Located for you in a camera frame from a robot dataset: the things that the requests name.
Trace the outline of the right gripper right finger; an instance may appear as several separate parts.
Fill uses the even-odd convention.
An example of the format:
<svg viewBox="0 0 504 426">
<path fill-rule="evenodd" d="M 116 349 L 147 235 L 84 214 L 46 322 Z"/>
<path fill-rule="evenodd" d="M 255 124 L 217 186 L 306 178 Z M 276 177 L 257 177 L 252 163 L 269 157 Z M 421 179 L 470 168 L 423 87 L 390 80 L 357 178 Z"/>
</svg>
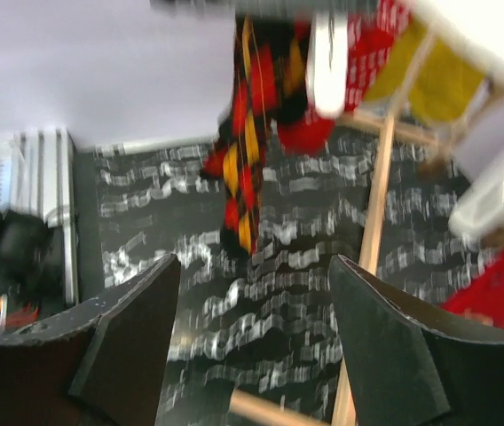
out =
<svg viewBox="0 0 504 426">
<path fill-rule="evenodd" d="M 360 425 L 504 425 L 504 330 L 334 256 L 328 283 Z"/>
</svg>

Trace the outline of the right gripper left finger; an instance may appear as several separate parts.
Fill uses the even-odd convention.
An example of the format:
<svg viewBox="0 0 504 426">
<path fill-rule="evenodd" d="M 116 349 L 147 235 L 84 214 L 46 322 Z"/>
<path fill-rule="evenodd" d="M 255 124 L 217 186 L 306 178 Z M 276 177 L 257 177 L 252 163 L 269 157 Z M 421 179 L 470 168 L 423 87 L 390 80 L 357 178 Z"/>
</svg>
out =
<svg viewBox="0 0 504 426">
<path fill-rule="evenodd" d="M 0 425 L 152 425 L 176 315 L 173 254 L 123 284 L 0 335 Z"/>
</svg>

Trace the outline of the white plastic clip hanger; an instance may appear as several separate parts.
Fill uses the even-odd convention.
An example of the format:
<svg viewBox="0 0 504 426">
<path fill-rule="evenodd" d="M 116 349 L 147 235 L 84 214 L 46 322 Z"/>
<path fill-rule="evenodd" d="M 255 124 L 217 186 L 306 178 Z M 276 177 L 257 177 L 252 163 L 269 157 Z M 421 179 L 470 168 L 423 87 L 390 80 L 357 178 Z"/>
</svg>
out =
<svg viewBox="0 0 504 426">
<path fill-rule="evenodd" d="M 459 120 L 453 158 L 471 186 L 450 230 L 485 237 L 504 225 L 504 1 L 412 1 L 414 16 L 458 56 L 487 73 Z"/>
</svg>

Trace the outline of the argyle sock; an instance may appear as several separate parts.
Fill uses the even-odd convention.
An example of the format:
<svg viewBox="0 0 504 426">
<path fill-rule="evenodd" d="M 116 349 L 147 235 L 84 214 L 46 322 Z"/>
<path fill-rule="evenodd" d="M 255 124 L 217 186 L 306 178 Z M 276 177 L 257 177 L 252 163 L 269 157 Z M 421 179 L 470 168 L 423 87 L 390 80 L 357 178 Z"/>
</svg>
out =
<svg viewBox="0 0 504 426">
<path fill-rule="evenodd" d="M 272 49 L 260 22 L 238 21 L 234 39 L 232 103 L 201 176 L 224 182 L 223 230 L 243 252 L 256 252 L 262 169 L 270 121 L 278 103 Z"/>
<path fill-rule="evenodd" d="M 282 104 L 275 114 L 278 138 L 282 146 L 294 154 L 315 155 L 331 135 L 335 121 L 321 117 L 308 100 L 305 87 L 305 66 L 309 51 L 311 24 L 294 23 L 295 39 L 290 45 L 288 77 Z"/>
</svg>

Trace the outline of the yellow sock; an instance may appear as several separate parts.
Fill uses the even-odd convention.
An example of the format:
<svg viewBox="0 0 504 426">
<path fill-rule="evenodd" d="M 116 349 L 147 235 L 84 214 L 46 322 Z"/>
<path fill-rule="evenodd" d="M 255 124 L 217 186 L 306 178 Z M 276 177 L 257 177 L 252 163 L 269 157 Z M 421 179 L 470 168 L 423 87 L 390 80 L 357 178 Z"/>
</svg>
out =
<svg viewBox="0 0 504 426">
<path fill-rule="evenodd" d="M 402 83 L 427 29 L 411 21 L 397 39 L 385 66 L 366 91 L 365 102 L 390 97 Z M 437 40 L 423 61 L 408 94 L 411 111 L 421 122 L 453 122 L 465 112 L 476 95 L 485 74 L 456 55 L 444 42 Z"/>
</svg>

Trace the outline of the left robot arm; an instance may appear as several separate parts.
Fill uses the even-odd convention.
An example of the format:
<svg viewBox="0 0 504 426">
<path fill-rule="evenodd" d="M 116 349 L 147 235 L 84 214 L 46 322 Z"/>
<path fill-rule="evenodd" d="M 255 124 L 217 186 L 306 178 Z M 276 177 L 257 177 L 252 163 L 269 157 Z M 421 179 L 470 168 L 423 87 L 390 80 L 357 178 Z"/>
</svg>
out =
<svg viewBox="0 0 504 426">
<path fill-rule="evenodd" d="M 0 295 L 16 304 L 39 308 L 62 295 L 60 233 L 40 217 L 0 210 Z"/>
</svg>

